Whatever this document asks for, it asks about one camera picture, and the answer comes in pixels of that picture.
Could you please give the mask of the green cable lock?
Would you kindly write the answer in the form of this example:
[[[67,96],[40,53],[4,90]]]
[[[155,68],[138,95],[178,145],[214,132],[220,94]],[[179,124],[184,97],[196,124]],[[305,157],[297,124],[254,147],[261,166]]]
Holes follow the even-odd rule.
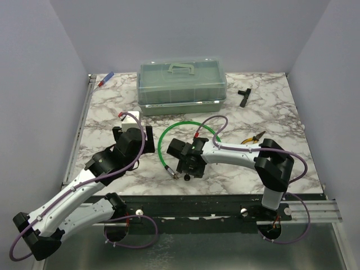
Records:
[[[171,131],[172,129],[174,129],[175,127],[178,127],[180,125],[196,125],[198,127],[203,127],[205,128],[206,130],[208,130],[212,135],[215,135],[215,131],[213,129],[211,129],[210,127],[208,127],[207,125],[205,124],[201,124],[199,122],[196,122],[196,121],[180,121],[180,122],[177,122],[175,124],[172,124],[170,125],[169,127],[167,127],[163,132],[162,134],[160,135],[159,137],[159,140],[158,140],[158,143],[157,143],[157,154],[158,154],[158,157],[159,157],[159,160],[162,164],[162,166],[164,167],[164,169],[166,170],[166,172],[170,175],[170,177],[172,179],[178,179],[178,176],[177,176],[177,173],[165,162],[164,158],[163,158],[163,152],[162,152],[162,142],[163,142],[163,139],[165,137],[165,135]]]

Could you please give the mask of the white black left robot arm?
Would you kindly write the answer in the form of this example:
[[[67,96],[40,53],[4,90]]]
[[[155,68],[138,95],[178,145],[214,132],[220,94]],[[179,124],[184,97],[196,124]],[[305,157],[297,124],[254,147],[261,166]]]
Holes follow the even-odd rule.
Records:
[[[50,257],[78,231],[98,222],[119,222],[127,214],[126,203],[114,192],[81,208],[92,195],[135,170],[141,154],[155,152],[151,126],[126,131],[114,127],[112,131],[115,143],[94,154],[70,184],[37,210],[14,216],[20,238],[37,261]]]

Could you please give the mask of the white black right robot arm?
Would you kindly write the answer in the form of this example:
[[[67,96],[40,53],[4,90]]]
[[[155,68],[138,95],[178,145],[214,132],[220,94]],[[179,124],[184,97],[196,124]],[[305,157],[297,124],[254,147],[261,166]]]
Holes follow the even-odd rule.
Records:
[[[172,139],[167,154],[178,159],[176,171],[201,178],[208,164],[228,164],[255,170],[264,185],[259,215],[270,221],[279,214],[282,195],[287,191],[294,159],[274,140],[252,145],[234,145],[195,138],[193,143]]]

